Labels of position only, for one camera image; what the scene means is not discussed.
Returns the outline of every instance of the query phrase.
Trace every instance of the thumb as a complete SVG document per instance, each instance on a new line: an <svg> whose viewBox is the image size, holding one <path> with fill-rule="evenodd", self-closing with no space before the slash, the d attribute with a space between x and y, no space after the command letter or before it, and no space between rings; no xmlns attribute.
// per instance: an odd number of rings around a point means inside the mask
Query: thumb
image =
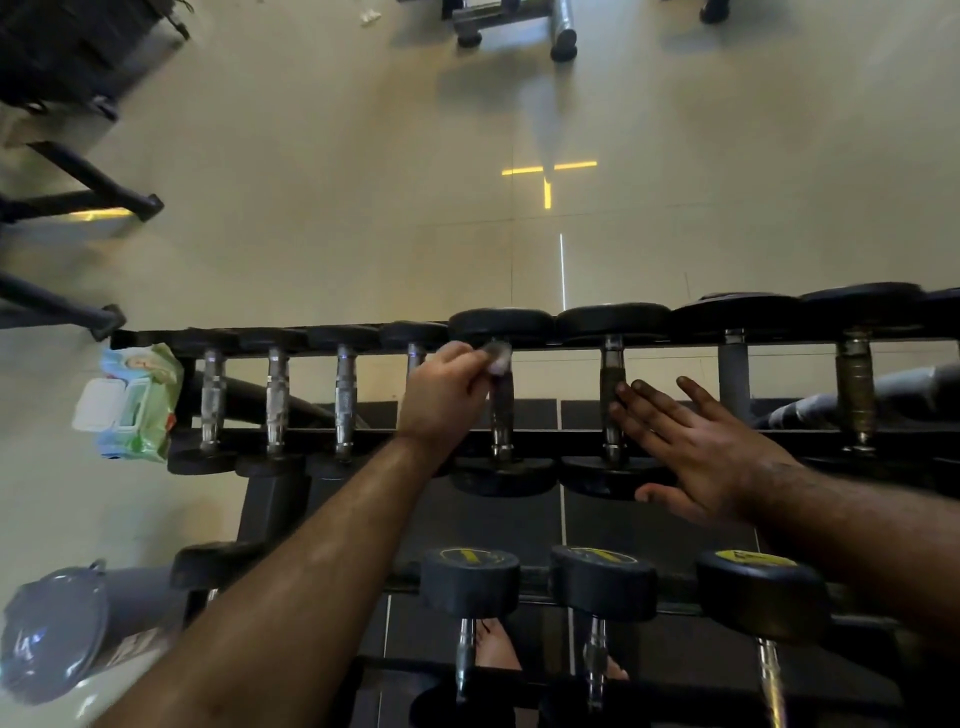
<svg viewBox="0 0 960 728"><path fill-rule="evenodd" d="M707 511L695 503L680 488L673 488L660 483L647 483L636 489L634 498L640 503L662 505L674 516L680 516L680 518L691 523L706 523L709 521Z"/></svg>

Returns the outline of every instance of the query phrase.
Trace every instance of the black rubber dumbbell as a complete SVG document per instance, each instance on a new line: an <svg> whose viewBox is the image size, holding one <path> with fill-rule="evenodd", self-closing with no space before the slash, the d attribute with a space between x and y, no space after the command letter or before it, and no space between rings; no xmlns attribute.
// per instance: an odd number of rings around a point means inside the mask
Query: black rubber dumbbell
<svg viewBox="0 0 960 728"><path fill-rule="evenodd" d="M653 619L657 615L657 571L647 562L624 553L585 546L554 546L550 550L548 589L561 606L591 617L590 636L584 647L588 690L584 714L602 714L609 657L607 620Z"/></svg>
<svg viewBox="0 0 960 728"><path fill-rule="evenodd" d="M436 548L420 561L420 602L460 620L456 702L467 699L476 655L476 621L505 617L519 602L520 562L506 551Z"/></svg>
<svg viewBox="0 0 960 728"><path fill-rule="evenodd" d="M924 291L914 283L866 283L801 296L801 315L818 336L836 341L837 401L848 450L874 454L876 397L870 340L921 326Z"/></svg>
<svg viewBox="0 0 960 728"><path fill-rule="evenodd" d="M617 401L616 385L627 378L624 347L666 338L670 309L658 303L612 303L570 308L557 316L557 336L565 344L600 350L600 421L603 453L564 457L560 481L585 496L633 500L646 482L676 480L669 469L652 457L628 457L623 432L610 416Z"/></svg>
<svg viewBox="0 0 960 728"><path fill-rule="evenodd" d="M757 641L771 725L786 725L777 643L816 644L830 623L827 584L811 567L768 553L728 550L697 559L704 613Z"/></svg>
<svg viewBox="0 0 960 728"><path fill-rule="evenodd" d="M361 460L353 457L353 432L356 429L357 354L380 348L380 333L375 327L324 326L306 329L310 349L337 357L337 381L334 386L334 417L337 444L332 453L313 453L307 458L307 473L323 480L342 480L356 471Z"/></svg>
<svg viewBox="0 0 960 728"><path fill-rule="evenodd" d="M263 453L242 455L237 474L273 477L302 471L301 455L284 451L290 414L290 354L306 348L306 336L291 328L247 328L240 331L244 352L267 356L267 447Z"/></svg>
<svg viewBox="0 0 960 728"><path fill-rule="evenodd" d="M175 450L167 458L167 470L175 475L231 473L237 453L220 448L220 433L227 412L227 357L240 348L231 331L188 328L170 331L167 341L177 353L204 360L204 384L200 395L200 446Z"/></svg>
<svg viewBox="0 0 960 728"><path fill-rule="evenodd" d="M716 293L670 313L671 338L719 345L720 402L745 423L753 421L750 339L787 336L799 324L800 300L776 293Z"/></svg>
<svg viewBox="0 0 960 728"><path fill-rule="evenodd" d="M394 321L380 327L380 346L385 352L405 352L407 355L407 378L426 361L430 352L435 352L449 341L446 324L435 322ZM442 477L449 473L451 462L447 461L434 473Z"/></svg>
<svg viewBox="0 0 960 728"><path fill-rule="evenodd" d="M534 308L474 308L453 316L450 339L473 347L510 344L545 346L554 335L553 316ZM475 496L524 497L546 493L557 484L557 464L549 458L520 458L514 452L514 372L493 378L490 393L490 457L458 457L450 479Z"/></svg>

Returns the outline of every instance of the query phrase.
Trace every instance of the tiled floor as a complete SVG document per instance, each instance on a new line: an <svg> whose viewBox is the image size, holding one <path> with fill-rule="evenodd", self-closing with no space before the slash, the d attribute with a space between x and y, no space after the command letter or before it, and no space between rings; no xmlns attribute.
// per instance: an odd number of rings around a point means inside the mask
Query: tiled floor
<svg viewBox="0 0 960 728"><path fill-rule="evenodd" d="M563 67L539 23L459 53L434 0L194 5L194 39L124 99L118 124L62 135L167 209L118 240L10 242L6 270L116 301L133 328L960 284L951 0L733 0L716 28L696 0L579 0L580 57ZM383 16L364 29L367 7ZM555 168L575 162L596 165ZM503 175L531 166L546 177ZM23 150L0 152L5 191L61 187ZM162 563L235 533L239 478L101 462L69 430L97 351L70 328L0 332L2 600L62 566ZM876 368L955 356L884 345ZM831 359L754 350L755 393L829 390ZM595 360L518 357L517 394L595 397ZM628 370L668 391L679 373L716 386L709 349L632 353ZM400 395L393 357L359 373L362 399ZM332 384L329 362L297 362L295 395L329 400ZM83 722L142 667L32 710L0 698L0 723Z"/></svg>

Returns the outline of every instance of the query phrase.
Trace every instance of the gray trash bin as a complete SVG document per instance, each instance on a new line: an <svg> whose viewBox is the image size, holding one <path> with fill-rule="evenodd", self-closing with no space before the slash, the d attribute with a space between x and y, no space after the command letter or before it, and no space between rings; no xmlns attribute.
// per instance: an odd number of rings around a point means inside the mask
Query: gray trash bin
<svg viewBox="0 0 960 728"><path fill-rule="evenodd" d="M4 610L0 682L20 703L39 705L91 675L168 643L186 594L170 589L170 567L71 567L24 584Z"/></svg>

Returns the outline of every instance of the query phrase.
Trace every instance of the person's left hand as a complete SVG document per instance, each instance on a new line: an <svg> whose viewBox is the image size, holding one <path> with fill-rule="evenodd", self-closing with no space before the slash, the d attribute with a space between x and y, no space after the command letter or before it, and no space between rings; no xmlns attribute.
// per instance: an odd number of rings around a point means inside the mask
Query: person's left hand
<svg viewBox="0 0 960 728"><path fill-rule="evenodd" d="M490 392L491 356L451 341L407 379L396 437L427 448L443 461L480 418Z"/></svg>

